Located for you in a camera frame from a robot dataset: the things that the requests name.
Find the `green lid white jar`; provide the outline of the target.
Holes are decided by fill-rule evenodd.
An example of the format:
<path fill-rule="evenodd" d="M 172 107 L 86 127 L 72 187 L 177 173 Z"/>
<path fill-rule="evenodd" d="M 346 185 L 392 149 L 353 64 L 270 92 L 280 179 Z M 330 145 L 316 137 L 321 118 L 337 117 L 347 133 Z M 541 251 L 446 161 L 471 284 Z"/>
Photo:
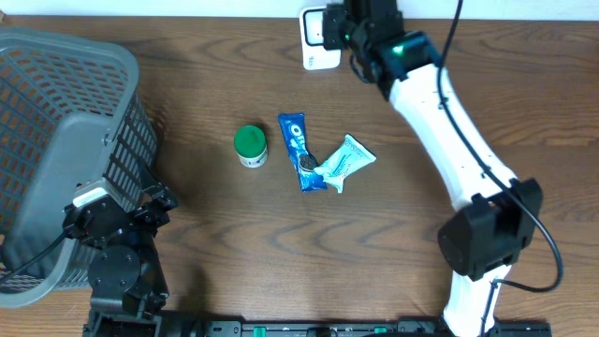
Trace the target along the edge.
<path fill-rule="evenodd" d="M 257 126 L 241 127 L 235 134 L 234 148 L 240 162 L 247 168 L 259 168 L 268 160 L 266 136 Z"/>

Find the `grey plastic mesh basket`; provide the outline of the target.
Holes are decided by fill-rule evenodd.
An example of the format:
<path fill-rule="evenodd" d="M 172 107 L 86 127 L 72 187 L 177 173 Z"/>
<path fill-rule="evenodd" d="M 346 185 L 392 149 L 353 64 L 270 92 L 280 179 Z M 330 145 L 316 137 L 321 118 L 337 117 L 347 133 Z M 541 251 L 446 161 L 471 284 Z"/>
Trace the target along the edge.
<path fill-rule="evenodd" d="M 138 161 L 153 163 L 157 138 L 138 84 L 138 63 L 123 47 L 2 29 L 3 307 L 87 286 L 95 250 L 60 239 L 77 187 L 104 178 L 125 210 L 139 205 Z"/>

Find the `blue Oreo cookie pack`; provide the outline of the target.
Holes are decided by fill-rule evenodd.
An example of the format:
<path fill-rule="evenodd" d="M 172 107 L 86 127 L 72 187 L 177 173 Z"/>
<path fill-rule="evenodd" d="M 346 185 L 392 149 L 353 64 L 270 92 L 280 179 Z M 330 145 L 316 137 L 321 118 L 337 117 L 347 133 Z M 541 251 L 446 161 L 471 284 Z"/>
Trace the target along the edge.
<path fill-rule="evenodd" d="M 297 172 L 300 190 L 304 193 L 326 190 L 323 177 L 314 169 L 318 166 L 307 146 L 304 113 L 281 113 L 278 123 L 289 159 Z"/>

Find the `white mint tissue pack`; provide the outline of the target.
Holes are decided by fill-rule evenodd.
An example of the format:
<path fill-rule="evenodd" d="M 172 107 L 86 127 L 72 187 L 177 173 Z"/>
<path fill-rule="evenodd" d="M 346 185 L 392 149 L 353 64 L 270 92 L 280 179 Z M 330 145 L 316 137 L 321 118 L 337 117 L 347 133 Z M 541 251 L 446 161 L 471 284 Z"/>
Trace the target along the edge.
<path fill-rule="evenodd" d="M 316 167 L 314 172 L 341 194 L 345 179 L 375 160 L 373 153 L 352 135 L 346 134 L 343 144 L 322 165 Z"/>

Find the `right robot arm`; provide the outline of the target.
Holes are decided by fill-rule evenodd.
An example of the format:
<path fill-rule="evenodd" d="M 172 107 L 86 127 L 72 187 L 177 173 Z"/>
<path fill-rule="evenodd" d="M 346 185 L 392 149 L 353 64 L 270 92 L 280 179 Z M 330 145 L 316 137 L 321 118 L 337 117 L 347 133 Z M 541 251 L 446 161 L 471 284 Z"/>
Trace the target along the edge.
<path fill-rule="evenodd" d="M 407 31 L 393 1 L 324 8 L 323 46 L 350 50 L 360 79 L 378 86 L 412 127 L 440 173 L 455 215 L 438 231 L 453 271 L 443 312 L 455 336 L 486 336 L 500 282 L 533 238 L 539 184 L 520 181 L 477 131 L 452 87 L 443 56 L 421 31 Z"/>

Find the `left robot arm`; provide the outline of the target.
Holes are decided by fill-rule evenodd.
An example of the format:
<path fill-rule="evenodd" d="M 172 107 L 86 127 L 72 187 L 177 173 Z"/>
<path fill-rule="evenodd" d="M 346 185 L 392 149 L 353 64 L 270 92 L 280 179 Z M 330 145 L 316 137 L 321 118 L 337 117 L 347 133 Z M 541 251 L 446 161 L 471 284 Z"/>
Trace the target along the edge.
<path fill-rule="evenodd" d="M 92 288 L 84 336 L 158 336 L 169 297 L 154 238 L 177 199 L 143 161 L 141 191 L 151 199 L 127 211 L 102 186 L 65 207 L 63 232 L 98 253 L 88 267 Z"/>

